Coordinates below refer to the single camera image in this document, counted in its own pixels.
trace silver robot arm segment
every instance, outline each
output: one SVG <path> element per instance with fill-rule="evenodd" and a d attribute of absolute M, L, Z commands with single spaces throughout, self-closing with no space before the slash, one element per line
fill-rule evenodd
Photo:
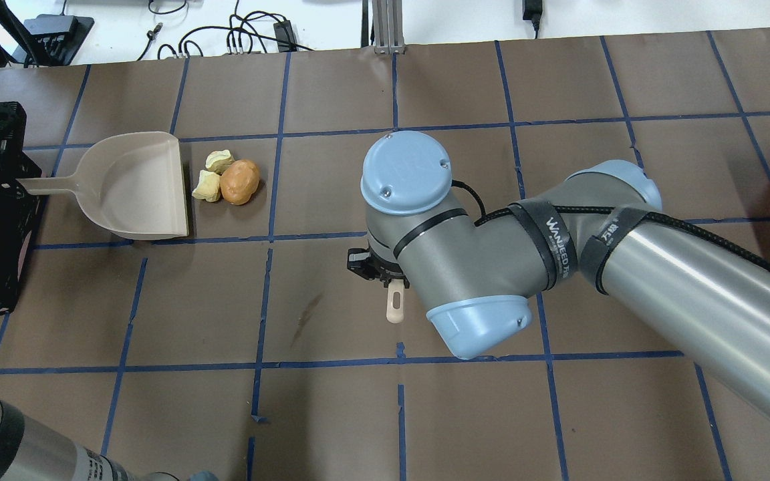
<path fill-rule="evenodd" d="M 425 134 L 377 141 L 361 180 L 369 248 L 352 250 L 348 268 L 410 281 L 453 355 L 470 359 L 515 335 L 531 322 L 528 298 L 581 271 L 770 417 L 770 272 L 650 220 L 660 195 L 636 165 L 572 174 L 482 225 L 450 192 L 450 167 Z"/>

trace electrical cable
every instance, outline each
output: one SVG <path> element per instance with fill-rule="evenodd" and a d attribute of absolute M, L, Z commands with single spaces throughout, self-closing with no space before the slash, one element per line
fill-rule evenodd
<path fill-rule="evenodd" d="M 254 12 L 248 12 L 248 15 L 245 17 L 241 17 L 239 15 L 236 15 L 236 13 L 233 13 L 231 15 L 231 25 L 233 26 L 233 19 L 238 19 L 242 22 L 242 27 L 244 25 L 248 25 L 251 28 L 251 31 L 254 33 L 254 36 L 260 35 L 260 33 L 257 31 L 257 28 L 254 27 L 254 24 L 252 24 L 252 21 L 257 21 L 258 19 L 270 17 L 274 19 L 274 21 L 281 24 L 281 28 L 284 30 L 284 36 L 286 36 L 288 39 L 290 38 L 290 31 L 287 30 L 287 25 L 285 25 L 285 22 L 287 22 L 287 18 L 284 15 L 281 15 L 280 13 L 269 13 L 264 12 L 263 10 L 255 10 Z M 263 53 L 266 53 L 266 44 L 263 43 L 263 37 L 259 37 L 260 40 L 260 46 L 263 48 Z M 239 40 L 239 46 L 242 46 L 242 39 Z"/>
<path fill-rule="evenodd" d="M 199 55 L 201 55 L 201 57 L 204 57 L 204 51 L 202 51 L 201 46 L 199 46 L 193 40 L 186 40 L 186 41 L 183 42 L 183 51 L 186 53 L 187 57 L 192 57 L 191 55 L 189 55 L 189 48 L 187 48 L 187 46 L 186 46 L 188 43 L 191 43 L 192 45 L 195 45 L 195 48 L 198 49 Z"/>
<path fill-rule="evenodd" d="M 159 31 L 162 30 L 162 22 L 160 21 L 158 24 L 156 24 L 156 27 L 153 27 L 153 30 L 147 31 L 147 45 L 144 46 L 144 51 L 141 52 L 141 55 L 138 56 L 135 61 L 140 61 L 144 58 L 144 56 L 147 54 L 148 49 L 150 49 L 150 45 L 152 45 L 153 40 L 156 40 L 156 34 L 159 34 Z"/>
<path fill-rule="evenodd" d="M 184 40 L 186 40 L 186 38 L 188 36 L 192 35 L 193 33 L 196 33 L 197 31 L 211 30 L 211 29 L 214 29 L 214 30 L 227 30 L 227 31 L 242 31 L 242 33 L 245 33 L 248 36 L 257 37 L 258 39 L 272 40 L 273 42 L 284 43 L 284 45 L 294 46 L 297 49 L 305 49 L 306 51 L 313 51 L 312 48 L 306 47 L 304 45 L 299 45 L 298 43 L 290 42 L 288 40 L 275 39 L 274 37 L 268 37 L 266 35 L 260 35 L 259 33 L 251 33 L 251 31 L 245 30 L 244 27 L 223 27 L 223 25 L 204 25 L 204 27 L 198 27 L 198 28 L 195 28 L 193 30 L 187 31 L 187 33 L 185 35 L 183 35 L 183 37 L 181 37 L 180 42 L 177 43 L 178 51 L 182 51 L 183 50 L 183 42 L 184 42 Z"/>
<path fill-rule="evenodd" d="M 159 12 L 158 10 L 153 10 L 152 8 L 150 8 L 150 6 L 155 1 L 156 0 L 147 0 L 147 10 L 149 10 L 149 12 L 153 13 L 153 15 L 170 15 L 171 13 L 177 13 L 180 10 L 183 10 L 184 8 L 186 8 L 186 6 L 188 6 L 188 4 L 189 4 L 189 0 L 183 0 L 183 4 L 180 7 L 177 7 L 176 9 L 173 9 L 173 10 L 168 10 L 167 12 Z"/>
<path fill-rule="evenodd" d="M 159 45 L 158 51 L 156 51 L 156 60 L 159 60 L 160 55 L 162 55 L 162 49 L 168 47 L 168 49 L 171 50 L 171 55 L 174 56 L 174 58 L 177 58 L 177 51 L 175 51 L 174 47 L 169 45 L 168 43 L 163 43 L 162 45 Z"/>
<path fill-rule="evenodd" d="M 251 28 L 251 33 L 253 34 L 253 36 L 257 37 L 257 39 L 260 41 L 260 47 L 263 49 L 263 53 L 266 53 L 266 43 L 263 42 L 262 37 L 260 37 L 260 33 L 256 30 L 256 28 L 254 28 L 254 25 L 251 24 L 251 22 L 248 20 L 248 15 L 246 15 L 245 18 L 243 18 L 243 17 L 241 17 L 239 15 L 236 15 L 236 13 L 235 13 L 234 15 L 231 16 L 231 24 L 233 24 L 233 19 L 234 18 L 235 19 L 239 19 L 239 21 L 242 22 L 242 24 L 239 25 L 239 28 L 243 28 L 244 29 L 245 25 L 248 25 Z M 239 34 L 239 49 L 242 49 L 242 34 L 244 34 L 244 33 L 248 34 L 248 31 L 247 30 L 238 31 L 238 34 Z M 252 35 L 249 34 L 248 35 L 248 41 L 249 41 L 248 53 L 251 53 L 251 51 L 253 51 L 253 49 L 254 49 L 254 45 L 253 45 L 254 40 L 251 39 L 251 37 L 252 37 Z"/>
<path fill-rule="evenodd" d="M 534 27 L 534 40 L 539 39 L 540 37 L 540 21 L 542 17 L 542 13 L 534 13 L 534 15 L 531 16 L 531 25 Z"/>
<path fill-rule="evenodd" d="M 480 198 L 480 194 L 477 194 L 477 191 L 471 188 L 467 183 L 462 182 L 462 180 L 452 180 L 450 183 L 451 186 L 454 186 L 455 188 L 460 188 L 465 190 L 465 192 L 468 192 L 468 194 L 471 194 L 471 197 L 474 198 L 474 201 L 477 202 L 477 207 L 480 207 L 480 218 L 483 218 L 486 216 L 486 206 L 483 205 L 483 200 Z"/>

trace black cable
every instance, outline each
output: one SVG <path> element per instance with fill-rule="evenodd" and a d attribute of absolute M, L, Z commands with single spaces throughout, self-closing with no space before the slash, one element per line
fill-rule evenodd
<path fill-rule="evenodd" d="M 171 50 L 171 55 L 174 55 L 174 57 L 177 57 L 177 51 L 175 51 L 174 47 L 169 45 L 168 43 L 163 43 L 162 45 L 159 45 L 158 51 L 156 51 L 156 60 L 159 60 L 159 57 L 162 55 L 162 49 L 168 47 L 168 49 Z"/>
<path fill-rule="evenodd" d="M 477 219 L 477 221 L 474 222 L 474 225 L 476 225 L 477 227 L 480 227 L 484 225 L 484 223 L 489 222 L 493 219 L 498 219 L 499 217 L 505 217 L 505 216 L 511 216 L 511 215 L 513 215 L 513 211 L 507 208 L 499 209 L 494 212 L 490 212 L 485 216 L 480 216 L 480 219 Z"/>
<path fill-rule="evenodd" d="M 141 55 L 139 55 L 138 58 L 135 59 L 135 61 L 140 61 L 141 59 L 144 58 L 144 55 L 147 54 L 147 51 L 148 49 L 150 49 L 150 45 L 152 45 L 153 40 L 156 40 L 156 34 L 159 34 L 160 30 L 162 30 L 161 21 L 158 24 L 156 24 L 156 27 L 153 27 L 153 30 L 147 31 L 147 45 L 144 46 L 144 51 L 141 52 Z"/>
<path fill-rule="evenodd" d="M 252 24 L 251 22 L 256 21 L 257 19 L 262 19 L 266 17 L 270 17 L 274 19 L 274 21 L 280 23 L 281 28 L 284 30 L 284 36 L 286 36 L 288 39 L 290 38 L 290 31 L 287 30 L 287 25 L 284 24 L 284 22 L 287 21 L 287 18 L 286 16 L 281 15 L 280 13 L 269 13 L 269 12 L 264 12 L 263 10 L 255 10 L 254 12 L 248 12 L 248 14 L 245 17 L 241 17 L 239 15 L 236 15 L 236 13 L 234 13 L 231 16 L 231 19 L 232 19 L 231 22 L 233 24 L 233 18 L 238 19 L 239 21 L 242 22 L 243 26 L 248 25 L 251 28 L 251 31 L 254 33 L 254 36 L 257 36 L 260 33 L 256 30 L 256 28 L 254 28 L 254 24 Z M 263 53 L 266 53 L 266 44 L 263 43 L 263 38 L 259 37 L 259 40 L 260 40 L 260 46 L 263 48 Z"/>
<path fill-rule="evenodd" d="M 259 39 L 264 39 L 264 40 L 272 40 L 273 42 L 284 43 L 284 45 L 294 46 L 297 49 L 305 49 L 306 51 L 313 51 L 312 48 L 306 47 L 304 45 L 299 45 L 298 43 L 290 42 L 290 41 L 287 41 L 287 40 L 275 39 L 274 37 L 268 37 L 266 35 L 260 35 L 260 34 L 256 34 L 256 33 L 251 33 L 250 31 L 245 30 L 244 27 L 223 27 L 223 25 L 204 25 L 204 27 L 198 27 L 198 28 L 195 28 L 193 30 L 187 31 L 187 33 L 185 35 L 183 35 L 183 38 L 180 39 L 180 42 L 177 43 L 177 47 L 178 47 L 179 51 L 183 50 L 183 42 L 184 42 L 184 40 L 186 40 L 186 37 L 192 35 L 193 33 L 196 33 L 197 31 L 210 30 L 210 29 L 229 30 L 229 31 L 242 31 L 242 33 L 245 33 L 248 36 L 258 37 Z"/>
<path fill-rule="evenodd" d="M 531 24 L 534 27 L 534 40 L 540 37 L 540 19 L 543 17 L 542 13 L 534 13 L 531 16 Z"/>
<path fill-rule="evenodd" d="M 189 0 L 183 0 L 183 4 L 180 7 L 177 7 L 176 9 L 173 9 L 173 10 L 168 10 L 167 12 L 159 12 L 158 10 L 153 10 L 152 8 L 150 8 L 150 6 L 155 1 L 156 0 L 147 0 L 147 10 L 153 13 L 153 15 L 168 15 L 169 13 L 177 13 L 180 10 L 183 10 L 184 8 L 186 8 L 186 6 L 189 4 Z"/>
<path fill-rule="evenodd" d="M 248 34 L 248 53 L 251 53 L 254 50 L 254 39 L 251 39 L 252 36 L 257 37 L 257 40 L 260 41 L 260 47 L 263 49 L 263 53 L 266 53 L 266 43 L 263 42 L 263 38 L 260 37 L 260 33 L 257 31 L 257 28 L 254 28 L 254 25 L 251 24 L 250 19 L 248 18 L 248 15 L 245 17 L 241 17 L 239 15 L 231 16 L 231 23 L 233 24 L 233 19 L 238 19 L 242 22 L 242 24 L 239 25 L 239 28 L 243 29 L 239 31 L 239 48 L 242 48 L 242 34 L 246 33 Z M 244 30 L 245 25 L 248 25 L 251 27 L 251 33 L 249 33 L 247 30 Z"/>
<path fill-rule="evenodd" d="M 144 58 L 145 55 L 147 55 L 148 49 L 150 49 L 150 44 L 153 43 L 153 39 L 148 37 L 147 39 L 147 45 L 144 46 L 143 51 L 141 51 L 141 55 L 138 56 L 138 58 L 135 59 L 135 61 L 140 61 L 142 58 Z"/>
<path fill-rule="evenodd" d="M 471 194 L 471 197 L 473 197 L 474 201 L 477 202 L 477 206 L 480 207 L 480 219 L 486 216 L 486 206 L 483 205 L 483 200 L 480 198 L 480 194 L 477 194 L 477 191 L 472 189 L 471 186 L 469 186 L 467 183 L 462 182 L 462 180 L 452 180 L 450 185 L 454 186 L 455 188 L 463 189 L 467 191 L 468 194 Z"/>
<path fill-rule="evenodd" d="M 195 45 L 195 48 L 198 49 L 199 55 L 201 55 L 201 57 L 204 57 L 204 51 L 202 51 L 201 46 L 199 46 L 193 40 L 186 40 L 186 41 L 183 42 L 183 51 L 186 52 L 186 56 L 187 57 L 190 57 L 190 55 L 189 55 L 189 48 L 186 48 L 186 44 L 187 43 L 191 43 L 192 45 Z"/>

